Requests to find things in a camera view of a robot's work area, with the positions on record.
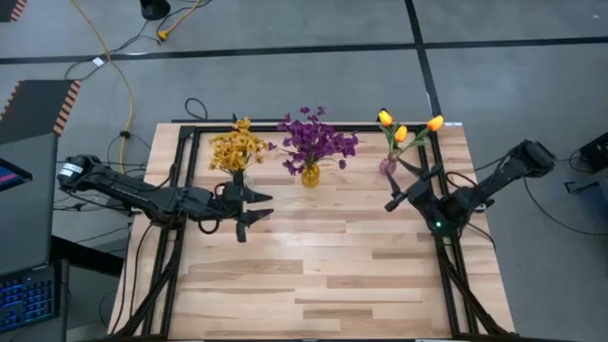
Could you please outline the backlit keyboard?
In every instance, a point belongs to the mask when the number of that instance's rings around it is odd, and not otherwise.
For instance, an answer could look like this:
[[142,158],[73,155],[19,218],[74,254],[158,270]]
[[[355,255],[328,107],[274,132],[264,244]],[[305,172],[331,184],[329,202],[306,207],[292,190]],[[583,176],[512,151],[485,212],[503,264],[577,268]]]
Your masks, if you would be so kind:
[[0,333],[59,315],[61,271],[53,265],[0,275]]

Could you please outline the small hazard-striped black mat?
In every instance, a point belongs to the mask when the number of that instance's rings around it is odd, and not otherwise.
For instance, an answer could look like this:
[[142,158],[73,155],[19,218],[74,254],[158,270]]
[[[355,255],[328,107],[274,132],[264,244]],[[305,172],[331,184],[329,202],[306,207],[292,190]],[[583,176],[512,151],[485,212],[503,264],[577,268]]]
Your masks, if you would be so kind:
[[0,23],[18,22],[28,0],[0,0]]

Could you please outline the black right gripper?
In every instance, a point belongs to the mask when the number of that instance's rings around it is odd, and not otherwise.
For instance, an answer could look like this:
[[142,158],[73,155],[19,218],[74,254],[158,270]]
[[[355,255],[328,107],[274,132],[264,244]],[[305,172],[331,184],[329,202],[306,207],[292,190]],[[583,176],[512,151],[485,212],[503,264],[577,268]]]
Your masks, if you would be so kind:
[[418,180],[407,190],[402,191],[391,172],[386,169],[386,177],[389,181],[392,200],[385,205],[385,209],[388,212],[392,212],[404,200],[408,200],[416,208],[424,207],[433,202],[436,197],[431,189],[430,179],[438,176],[439,173],[444,170],[443,165],[439,163],[432,166],[430,169],[423,169],[402,159],[398,159],[398,162],[411,174],[416,176]]

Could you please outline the black aluminium table frame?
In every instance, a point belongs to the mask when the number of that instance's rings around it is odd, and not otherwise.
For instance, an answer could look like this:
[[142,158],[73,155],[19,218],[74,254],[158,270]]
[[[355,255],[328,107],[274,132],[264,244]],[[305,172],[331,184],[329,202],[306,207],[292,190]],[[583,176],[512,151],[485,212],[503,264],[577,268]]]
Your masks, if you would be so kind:
[[274,149],[247,176],[271,214],[245,242],[235,224],[188,222],[169,327],[172,339],[408,338],[450,334],[435,244],[407,203],[387,212],[377,125],[357,131],[346,168],[320,163],[305,186],[285,168],[294,147],[323,134],[260,133]]

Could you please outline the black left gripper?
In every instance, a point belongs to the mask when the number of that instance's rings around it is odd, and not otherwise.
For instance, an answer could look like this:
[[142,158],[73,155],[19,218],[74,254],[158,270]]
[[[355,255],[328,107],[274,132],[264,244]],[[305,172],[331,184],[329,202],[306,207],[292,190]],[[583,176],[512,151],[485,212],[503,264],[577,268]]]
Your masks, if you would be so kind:
[[237,221],[237,241],[244,243],[247,241],[246,225],[251,226],[255,222],[266,218],[271,215],[274,210],[257,209],[247,210],[244,213],[243,202],[257,203],[271,200],[273,197],[258,193],[250,188],[245,188],[243,171],[235,171],[232,172],[231,175],[231,181],[223,182],[215,186],[214,196],[220,207],[220,212],[223,213],[225,217]]

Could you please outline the large hazard-striped black mat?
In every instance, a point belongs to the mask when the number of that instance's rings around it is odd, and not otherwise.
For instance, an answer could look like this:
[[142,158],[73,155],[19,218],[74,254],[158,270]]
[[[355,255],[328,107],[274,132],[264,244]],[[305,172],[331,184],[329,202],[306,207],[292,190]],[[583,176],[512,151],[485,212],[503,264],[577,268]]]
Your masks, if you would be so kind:
[[54,133],[61,137],[81,80],[20,81],[0,112],[0,144]]

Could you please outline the black floor equipment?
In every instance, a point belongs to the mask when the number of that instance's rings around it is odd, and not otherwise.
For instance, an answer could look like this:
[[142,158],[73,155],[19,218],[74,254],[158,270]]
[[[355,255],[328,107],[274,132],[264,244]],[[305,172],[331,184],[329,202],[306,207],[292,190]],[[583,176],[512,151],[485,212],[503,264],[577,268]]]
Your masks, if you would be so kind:
[[608,132],[576,150],[568,159],[568,165],[585,176],[583,181],[564,184],[569,194],[598,188],[608,200]]

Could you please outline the yellow glass vase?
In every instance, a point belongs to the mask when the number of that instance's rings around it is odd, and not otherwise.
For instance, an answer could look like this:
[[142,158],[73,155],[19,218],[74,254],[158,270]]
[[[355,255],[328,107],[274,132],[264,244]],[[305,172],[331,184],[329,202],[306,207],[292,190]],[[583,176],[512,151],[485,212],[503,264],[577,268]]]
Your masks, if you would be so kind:
[[301,173],[301,183],[306,188],[315,188],[319,184],[320,168],[317,163],[305,166]]

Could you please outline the grey side desk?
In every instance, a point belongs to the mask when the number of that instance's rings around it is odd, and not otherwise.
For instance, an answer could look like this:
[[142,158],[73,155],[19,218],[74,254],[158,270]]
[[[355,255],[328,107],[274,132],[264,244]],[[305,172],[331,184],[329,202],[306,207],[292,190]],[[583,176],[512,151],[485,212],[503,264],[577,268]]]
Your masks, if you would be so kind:
[[0,192],[0,276],[48,260],[57,137],[39,135],[0,145],[0,158],[30,172],[33,180]]

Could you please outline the orange artificial tulip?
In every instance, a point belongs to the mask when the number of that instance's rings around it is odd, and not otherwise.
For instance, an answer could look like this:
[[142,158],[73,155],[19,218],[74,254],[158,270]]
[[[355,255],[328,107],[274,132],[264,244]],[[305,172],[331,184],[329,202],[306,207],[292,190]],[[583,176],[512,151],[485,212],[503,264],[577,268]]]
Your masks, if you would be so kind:
[[426,128],[424,128],[420,133],[418,133],[416,135],[416,137],[408,145],[406,145],[403,148],[400,148],[402,150],[402,154],[412,147],[423,146],[426,143],[425,142],[426,136],[430,132],[438,131],[444,125],[444,122],[445,121],[444,121],[443,116],[437,116],[437,117],[434,117],[433,119],[431,119],[430,121],[428,121]]
[[399,144],[402,143],[408,134],[408,129],[405,125],[399,125],[394,129],[393,132],[393,140],[392,140],[392,150],[390,154],[390,159],[394,162],[398,160],[400,155],[402,154],[402,150],[399,148]]

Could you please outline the yellow artificial tulip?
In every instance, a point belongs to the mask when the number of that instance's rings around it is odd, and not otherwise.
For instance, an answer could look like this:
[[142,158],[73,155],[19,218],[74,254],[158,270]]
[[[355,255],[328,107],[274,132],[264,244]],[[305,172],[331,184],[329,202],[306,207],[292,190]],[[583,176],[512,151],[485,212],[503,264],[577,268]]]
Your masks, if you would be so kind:
[[395,139],[395,133],[399,128],[399,123],[394,120],[394,118],[385,108],[379,110],[377,122],[379,122],[379,128],[385,135],[389,145],[388,159],[394,162],[394,150],[398,147],[398,142]]

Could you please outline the small lit screen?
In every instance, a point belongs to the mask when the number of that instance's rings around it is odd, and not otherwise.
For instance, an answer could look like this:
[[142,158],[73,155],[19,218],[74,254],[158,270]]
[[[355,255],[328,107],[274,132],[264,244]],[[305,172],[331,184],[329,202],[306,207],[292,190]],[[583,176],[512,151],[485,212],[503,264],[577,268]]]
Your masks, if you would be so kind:
[[30,172],[0,158],[0,192],[33,180]]

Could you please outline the black round stand base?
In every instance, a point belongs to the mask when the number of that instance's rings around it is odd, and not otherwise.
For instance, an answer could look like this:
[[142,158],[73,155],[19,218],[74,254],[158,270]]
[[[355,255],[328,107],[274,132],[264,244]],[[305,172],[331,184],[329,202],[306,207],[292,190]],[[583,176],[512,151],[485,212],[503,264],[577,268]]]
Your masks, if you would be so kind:
[[168,15],[171,5],[167,0],[139,0],[141,15],[150,21],[160,20]]

